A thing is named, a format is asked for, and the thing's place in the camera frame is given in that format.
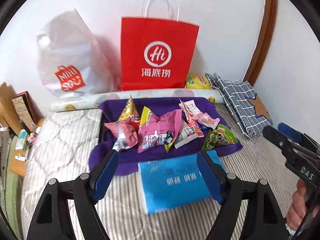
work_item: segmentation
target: pink snack wrapper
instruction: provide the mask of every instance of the pink snack wrapper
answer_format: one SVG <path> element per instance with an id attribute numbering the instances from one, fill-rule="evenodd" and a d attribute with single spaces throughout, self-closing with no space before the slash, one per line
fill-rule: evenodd
<path id="1" fill-rule="evenodd" d="M 127 118 L 104 124 L 104 126 L 107 127 L 115 137 L 117 137 L 117 141 L 113 145 L 114 150 L 127 150 L 138 143 L 137 132 L 131 125 L 135 120 L 135 118 Z"/>
<path id="2" fill-rule="evenodd" d="M 201 131 L 200 127 L 197 125 L 196 121 L 192 119 L 192 116 L 188 111 L 185 103 L 180 100 L 179 106 L 182 108 L 183 112 L 186 114 L 186 119 L 190 128 L 198 135 L 198 137 L 204 137 L 204 134 Z"/>
<path id="3" fill-rule="evenodd" d="M 213 119 L 208 115 L 208 113 L 202 113 L 199 108 L 196 106 L 194 100 L 184 102 L 188 112 L 191 114 L 192 119 L 198 121 L 206 127 L 212 128 L 215 130 L 220 122 L 219 118 Z"/>
<path id="4" fill-rule="evenodd" d="M 168 152 L 176 139 L 182 110 L 177 109 L 157 117 L 144 107 L 138 132 L 138 153 L 164 145 Z"/>

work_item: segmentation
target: plastic wrapper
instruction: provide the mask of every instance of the plastic wrapper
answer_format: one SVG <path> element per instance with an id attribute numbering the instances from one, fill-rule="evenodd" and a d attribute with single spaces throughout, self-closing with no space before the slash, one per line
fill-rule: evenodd
<path id="1" fill-rule="evenodd" d="M 130 96 L 127 103 L 125 104 L 124 109 L 122 110 L 122 113 L 120 114 L 118 121 L 127 119 L 127 118 L 134 118 L 131 125 L 135 128 L 137 131 L 139 129 L 140 124 L 140 116 L 138 114 L 138 111 L 136 109 L 136 106 L 134 105 L 133 99 Z"/>
<path id="2" fill-rule="evenodd" d="M 187 76 L 184 88 L 191 89 L 212 89 L 207 77 L 190 74 Z"/>
<path id="3" fill-rule="evenodd" d="M 144 152 L 164 145 L 168 152 L 178 135 L 182 110 L 177 109 L 157 117 L 144 107 L 138 132 L 138 152 Z"/>
<path id="4" fill-rule="evenodd" d="M 198 138 L 198 135 L 183 119 L 181 119 L 181 126 L 177 138 L 174 141 L 174 147 L 178 149 L 179 147 L 189 143 L 195 138 Z"/>
<path id="5" fill-rule="evenodd" d="M 202 149 L 211 150 L 216 147 L 236 143 L 237 141 L 238 139 L 235 137 L 231 129 L 222 124 L 218 124 L 216 130 L 210 131 L 208 133 Z"/>
<path id="6" fill-rule="evenodd" d="M 133 121 L 134 118 L 126 118 L 124 120 L 104 124 L 104 126 L 117 137 L 117 141 L 113 145 L 114 150 L 127 150 L 138 143 L 137 132 L 131 125 Z"/>
<path id="7" fill-rule="evenodd" d="M 189 113 L 191 114 L 193 120 L 196 120 L 202 125 L 212 128 L 213 130 L 217 128 L 217 125 L 220 122 L 219 118 L 213 119 L 212 117 L 209 116 L 208 113 L 202 113 L 199 110 L 199 108 L 196 106 L 194 100 L 184 102 L 184 104 L 187 110 L 189 111 Z"/>
<path id="8" fill-rule="evenodd" d="M 198 121 L 204 126 L 207 126 L 209 128 L 212 128 L 215 130 L 220 122 L 220 118 L 213 119 L 211 118 L 207 113 L 204 114 L 197 114 L 192 117 L 193 120 Z"/>
<path id="9" fill-rule="evenodd" d="M 182 108 L 183 112 L 185 113 L 186 119 L 187 119 L 187 122 L 188 122 L 188 125 L 190 126 L 190 128 L 198 135 L 198 137 L 204 137 L 203 132 L 201 131 L 201 129 L 198 126 L 198 124 L 196 123 L 196 121 L 192 119 L 192 116 L 189 113 L 189 111 L 188 111 L 187 107 L 185 106 L 184 102 L 182 102 L 180 100 L 179 106 Z"/>

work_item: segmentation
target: white snack packet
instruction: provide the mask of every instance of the white snack packet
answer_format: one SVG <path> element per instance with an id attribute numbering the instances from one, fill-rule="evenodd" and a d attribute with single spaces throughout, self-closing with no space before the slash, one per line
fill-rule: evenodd
<path id="1" fill-rule="evenodd" d="M 174 141 L 174 147 L 178 149 L 179 147 L 187 144 L 188 142 L 192 141 L 197 137 L 197 133 L 195 133 L 190 128 L 190 126 L 183 119 L 181 119 L 181 127 L 179 129 L 178 136 Z"/>

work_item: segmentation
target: white wall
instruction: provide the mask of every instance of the white wall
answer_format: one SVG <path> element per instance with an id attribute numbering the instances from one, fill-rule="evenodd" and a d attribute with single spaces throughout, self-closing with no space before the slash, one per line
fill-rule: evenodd
<path id="1" fill-rule="evenodd" d="M 173 12 L 177 6 L 174 0 Z M 42 86 L 37 63 L 37 32 L 53 17 L 76 8 L 120 72 L 121 16 L 140 16 L 143 0 L 27 0 L 0 36 L 0 81 L 16 92 L 28 90 L 46 115 L 54 97 Z M 190 71 L 242 79 L 255 48 L 264 0 L 180 0 L 180 20 L 200 25 Z M 156 0 L 150 16 L 166 17 Z"/>
<path id="2" fill-rule="evenodd" d="M 273 122 L 284 122 L 320 141 L 320 44 L 289 0 L 278 14 L 267 58 L 254 88 Z"/>

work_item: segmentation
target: red paper bag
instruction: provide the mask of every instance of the red paper bag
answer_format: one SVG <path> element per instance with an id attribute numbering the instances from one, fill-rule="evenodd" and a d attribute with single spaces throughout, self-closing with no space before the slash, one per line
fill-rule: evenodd
<path id="1" fill-rule="evenodd" d="M 198 31 L 185 22 L 122 17 L 123 90 L 183 88 Z"/>

